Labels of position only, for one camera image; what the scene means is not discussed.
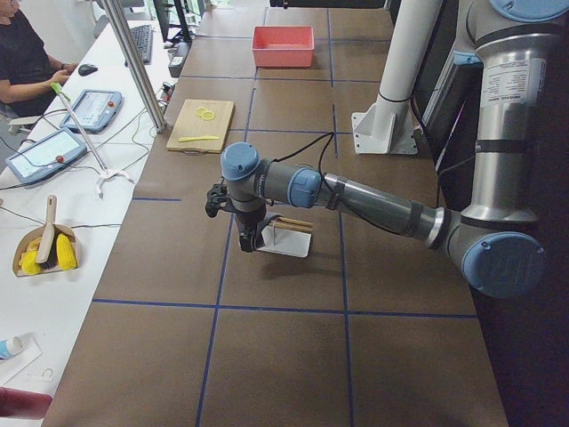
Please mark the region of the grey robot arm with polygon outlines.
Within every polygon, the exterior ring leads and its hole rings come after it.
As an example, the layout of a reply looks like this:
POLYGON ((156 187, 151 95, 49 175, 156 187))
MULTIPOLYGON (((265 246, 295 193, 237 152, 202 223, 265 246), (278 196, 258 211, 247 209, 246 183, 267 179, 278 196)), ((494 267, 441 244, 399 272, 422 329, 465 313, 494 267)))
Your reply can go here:
POLYGON ((205 211, 236 216, 239 245, 263 245, 270 201, 322 205, 446 253, 479 292, 497 298, 534 288, 545 269, 542 245, 527 234, 536 216, 525 198, 533 154, 530 126, 549 52, 568 15, 565 1, 462 1, 457 63, 483 67, 472 194, 460 212, 431 208, 331 173, 260 157, 238 142, 220 157, 220 183, 205 211))

